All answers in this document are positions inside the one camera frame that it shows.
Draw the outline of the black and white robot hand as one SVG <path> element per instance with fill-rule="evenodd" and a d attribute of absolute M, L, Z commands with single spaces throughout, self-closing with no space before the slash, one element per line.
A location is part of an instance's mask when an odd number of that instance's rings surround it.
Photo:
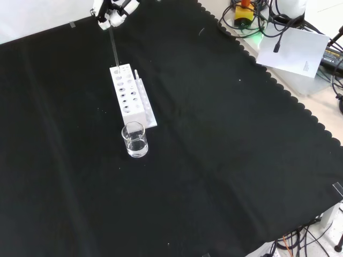
<path fill-rule="evenodd" d="M 95 18 L 101 29 L 118 27 L 125 22 L 140 5 L 137 0 L 96 0 L 90 10 L 91 16 Z"/>

